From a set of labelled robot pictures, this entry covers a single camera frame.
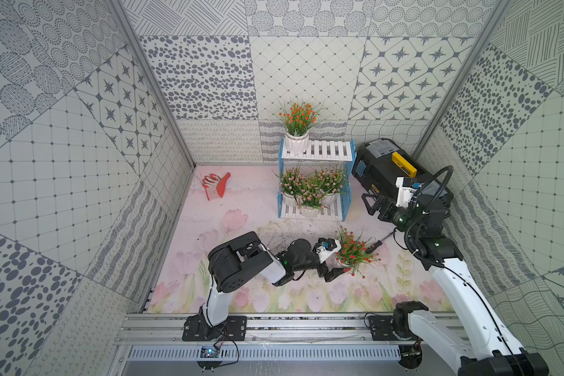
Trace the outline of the red flower pot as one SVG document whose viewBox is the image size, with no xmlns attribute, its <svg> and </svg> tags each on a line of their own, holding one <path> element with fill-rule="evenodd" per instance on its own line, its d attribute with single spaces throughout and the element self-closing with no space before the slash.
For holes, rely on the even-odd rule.
<svg viewBox="0 0 564 376">
<path fill-rule="evenodd" d="M 376 260 L 374 253 L 366 253 L 367 248 L 374 243 L 362 241 L 360 235 L 356 235 L 346 227 L 339 228 L 337 240 L 340 241 L 342 249 L 335 256 L 336 264 L 352 277 L 363 276 L 360 267 L 371 265 Z"/>
</svg>

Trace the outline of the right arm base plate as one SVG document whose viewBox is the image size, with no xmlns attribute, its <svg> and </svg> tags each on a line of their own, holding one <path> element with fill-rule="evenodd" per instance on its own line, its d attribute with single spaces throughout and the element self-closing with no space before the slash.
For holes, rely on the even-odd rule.
<svg viewBox="0 0 564 376">
<path fill-rule="evenodd" d="M 364 323 L 371 333 L 373 341 L 412 341 L 418 337 L 411 332 L 398 333 L 393 324 L 393 317 L 389 315 L 370 314 L 364 316 Z"/>
</svg>

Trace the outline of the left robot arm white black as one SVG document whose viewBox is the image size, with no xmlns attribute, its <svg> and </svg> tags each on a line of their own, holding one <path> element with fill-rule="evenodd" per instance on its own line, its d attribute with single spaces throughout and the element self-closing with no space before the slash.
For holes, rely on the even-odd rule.
<svg viewBox="0 0 564 376">
<path fill-rule="evenodd" d="M 327 267 L 327 260 L 341 249 L 341 242 L 333 238 L 321 238 L 314 246 L 297 239 L 275 255 L 254 231 L 227 241 L 208 254 L 211 288 L 199 315 L 209 328 L 222 325 L 229 316 L 233 293 L 254 277 L 262 276 L 281 287 L 300 280 L 297 273 L 315 270 L 319 277 L 331 281 L 336 271 Z"/>
</svg>

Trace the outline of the pink flower pot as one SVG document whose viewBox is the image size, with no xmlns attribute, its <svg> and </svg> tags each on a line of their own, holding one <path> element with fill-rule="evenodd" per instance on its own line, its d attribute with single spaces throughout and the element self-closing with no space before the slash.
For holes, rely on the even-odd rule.
<svg viewBox="0 0 564 376">
<path fill-rule="evenodd" d="M 296 202 L 301 216 L 313 219 L 324 209 L 324 194 L 311 180 L 301 180 L 296 190 Z"/>
<path fill-rule="evenodd" d="M 341 194 L 346 185 L 346 172 L 342 167 L 322 169 L 316 172 L 315 183 L 324 194 L 324 207 L 330 208 L 335 202 L 336 194 Z"/>
<path fill-rule="evenodd" d="M 278 176 L 283 203 L 291 208 L 299 206 L 302 171 L 299 167 L 283 170 Z"/>
</svg>

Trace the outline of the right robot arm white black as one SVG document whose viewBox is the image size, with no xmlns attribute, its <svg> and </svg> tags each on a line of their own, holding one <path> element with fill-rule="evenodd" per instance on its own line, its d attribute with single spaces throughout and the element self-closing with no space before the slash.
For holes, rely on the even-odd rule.
<svg viewBox="0 0 564 376">
<path fill-rule="evenodd" d="M 462 341 L 421 302 L 402 302 L 393 313 L 401 338 L 423 340 L 457 375 L 547 375 L 542 355 L 528 352 L 490 306 L 454 241 L 443 235 L 447 208 L 435 196 L 411 190 L 398 201 L 363 194 L 368 213 L 393 224 L 404 244 L 448 297 L 467 335 Z"/>
</svg>

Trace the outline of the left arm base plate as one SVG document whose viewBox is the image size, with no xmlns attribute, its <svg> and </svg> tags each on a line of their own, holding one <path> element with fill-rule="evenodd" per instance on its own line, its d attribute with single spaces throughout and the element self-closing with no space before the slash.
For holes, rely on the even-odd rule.
<svg viewBox="0 0 564 376">
<path fill-rule="evenodd" d="M 206 342 L 225 338 L 234 341 L 244 341 L 248 318 L 246 316 L 229 316 L 224 322 L 211 327 L 206 319 L 197 314 L 186 319 L 183 326 L 184 342 Z"/>
</svg>

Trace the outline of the orange flower pot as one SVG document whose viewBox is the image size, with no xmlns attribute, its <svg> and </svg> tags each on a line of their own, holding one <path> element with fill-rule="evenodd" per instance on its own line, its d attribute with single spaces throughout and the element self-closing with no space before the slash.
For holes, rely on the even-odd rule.
<svg viewBox="0 0 564 376">
<path fill-rule="evenodd" d="M 293 155 L 307 153 L 311 128 L 318 124 L 321 107 L 307 102 L 287 102 L 281 105 L 279 120 L 285 127 L 285 147 Z"/>
</svg>

